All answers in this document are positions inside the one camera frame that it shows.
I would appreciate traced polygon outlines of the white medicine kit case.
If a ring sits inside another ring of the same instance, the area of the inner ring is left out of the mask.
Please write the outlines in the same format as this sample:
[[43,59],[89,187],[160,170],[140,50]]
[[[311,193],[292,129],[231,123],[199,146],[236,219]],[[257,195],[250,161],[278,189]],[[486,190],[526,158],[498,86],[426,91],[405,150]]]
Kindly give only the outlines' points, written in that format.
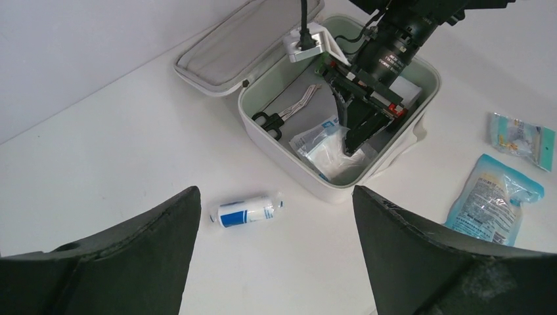
[[338,124],[329,86],[317,74],[321,58],[292,63],[283,37],[300,24],[298,1],[247,1],[177,57],[177,75],[214,97],[237,94],[238,111],[251,140],[305,189],[328,203],[348,200],[356,185],[390,166],[417,139],[414,126],[440,89],[438,71],[416,57],[395,83],[410,104],[399,125],[368,141],[372,157],[348,179],[330,182],[302,161],[295,137]]

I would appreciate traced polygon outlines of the white plastic bottle green label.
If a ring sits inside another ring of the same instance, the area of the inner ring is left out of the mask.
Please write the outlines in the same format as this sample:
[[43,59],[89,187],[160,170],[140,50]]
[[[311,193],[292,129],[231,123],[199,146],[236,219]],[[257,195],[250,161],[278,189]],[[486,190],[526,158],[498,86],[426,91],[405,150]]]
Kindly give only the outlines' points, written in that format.
[[403,76],[399,76],[395,79],[390,86],[390,90],[402,98],[401,104],[408,111],[414,107],[422,94],[421,87],[405,79]]

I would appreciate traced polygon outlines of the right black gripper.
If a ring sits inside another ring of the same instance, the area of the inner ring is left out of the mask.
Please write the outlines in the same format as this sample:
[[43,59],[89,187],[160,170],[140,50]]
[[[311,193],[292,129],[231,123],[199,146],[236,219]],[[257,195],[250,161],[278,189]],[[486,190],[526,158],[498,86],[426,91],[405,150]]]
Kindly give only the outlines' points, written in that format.
[[396,78],[403,76],[421,87],[426,94],[418,100],[423,105],[437,94],[439,74],[425,61],[414,60],[437,27],[435,20],[426,17],[383,17],[373,28],[364,26],[355,38],[334,37],[359,44],[355,51],[345,53],[350,66],[334,58],[323,73],[339,123],[348,128],[344,137],[347,156],[408,112],[402,98],[390,90]]

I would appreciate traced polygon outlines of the large blue white pouch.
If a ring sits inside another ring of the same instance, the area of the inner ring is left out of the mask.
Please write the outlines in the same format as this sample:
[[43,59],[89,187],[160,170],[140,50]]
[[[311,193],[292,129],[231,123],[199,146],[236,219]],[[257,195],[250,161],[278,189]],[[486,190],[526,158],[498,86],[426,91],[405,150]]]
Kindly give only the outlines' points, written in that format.
[[444,225],[479,240],[513,246],[522,223],[522,204],[535,203],[544,195],[538,182],[483,154]]

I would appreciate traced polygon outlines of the small teal mask packet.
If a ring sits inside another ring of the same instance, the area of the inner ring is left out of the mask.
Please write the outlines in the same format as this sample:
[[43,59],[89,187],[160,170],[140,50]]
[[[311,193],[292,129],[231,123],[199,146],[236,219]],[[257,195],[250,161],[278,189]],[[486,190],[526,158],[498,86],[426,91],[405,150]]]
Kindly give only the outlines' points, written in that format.
[[551,172],[556,132],[499,113],[489,114],[489,138],[498,151],[526,158],[540,169]]

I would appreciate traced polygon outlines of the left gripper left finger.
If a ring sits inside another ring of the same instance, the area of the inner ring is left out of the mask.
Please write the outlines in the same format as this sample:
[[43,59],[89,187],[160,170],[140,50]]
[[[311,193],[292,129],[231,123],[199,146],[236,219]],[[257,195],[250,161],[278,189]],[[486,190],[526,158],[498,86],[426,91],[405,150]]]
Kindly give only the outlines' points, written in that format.
[[1,259],[2,314],[178,314],[201,217],[191,186],[48,253]]

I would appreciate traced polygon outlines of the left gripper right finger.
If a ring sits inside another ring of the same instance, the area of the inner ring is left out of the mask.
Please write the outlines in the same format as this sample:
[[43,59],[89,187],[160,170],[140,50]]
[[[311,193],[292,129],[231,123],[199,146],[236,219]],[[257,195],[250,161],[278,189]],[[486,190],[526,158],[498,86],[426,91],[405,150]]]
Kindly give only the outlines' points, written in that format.
[[455,232],[364,186],[353,210],[377,313],[556,313],[554,253]]

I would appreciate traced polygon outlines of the black handled scissors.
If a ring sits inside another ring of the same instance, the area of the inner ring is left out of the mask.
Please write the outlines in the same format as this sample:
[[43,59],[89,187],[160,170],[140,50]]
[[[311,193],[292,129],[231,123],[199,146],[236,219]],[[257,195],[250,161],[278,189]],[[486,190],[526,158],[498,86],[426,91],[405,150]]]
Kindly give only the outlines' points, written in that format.
[[321,84],[310,85],[304,92],[302,98],[299,101],[297,101],[295,104],[287,107],[286,109],[280,112],[275,112],[273,114],[267,114],[265,112],[256,112],[252,116],[252,120],[256,122],[269,135],[271,135],[275,140],[280,140],[282,138],[282,131],[280,130],[280,128],[293,115],[298,113],[300,110],[304,109],[310,103],[315,93],[321,87],[322,87]]

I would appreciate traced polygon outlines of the white blue tube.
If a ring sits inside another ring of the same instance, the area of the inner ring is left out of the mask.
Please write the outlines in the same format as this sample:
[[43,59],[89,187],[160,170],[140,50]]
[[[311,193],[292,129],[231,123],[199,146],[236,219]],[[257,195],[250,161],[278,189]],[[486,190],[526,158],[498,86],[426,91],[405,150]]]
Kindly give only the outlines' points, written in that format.
[[219,205],[210,220],[223,228],[273,219],[275,213],[284,207],[281,194],[264,194],[240,201]]

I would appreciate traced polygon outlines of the clear bag white gauze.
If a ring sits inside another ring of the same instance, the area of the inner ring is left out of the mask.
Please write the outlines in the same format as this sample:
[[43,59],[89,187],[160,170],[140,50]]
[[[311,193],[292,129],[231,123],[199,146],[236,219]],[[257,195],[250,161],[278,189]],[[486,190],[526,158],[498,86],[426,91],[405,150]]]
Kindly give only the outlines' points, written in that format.
[[299,149],[299,153],[316,168],[329,183],[343,186],[357,180],[374,161],[378,152],[363,144],[354,154],[345,153],[345,136],[348,129],[342,126],[327,127],[312,142]]

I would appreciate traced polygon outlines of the clear bag gauze pad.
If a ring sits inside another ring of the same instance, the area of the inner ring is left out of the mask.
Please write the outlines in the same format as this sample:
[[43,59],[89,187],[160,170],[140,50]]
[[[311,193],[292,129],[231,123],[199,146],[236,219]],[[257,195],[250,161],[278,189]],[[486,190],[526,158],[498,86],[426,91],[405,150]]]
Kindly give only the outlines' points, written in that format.
[[337,115],[289,141],[297,157],[319,177],[331,182],[340,173],[341,132]]

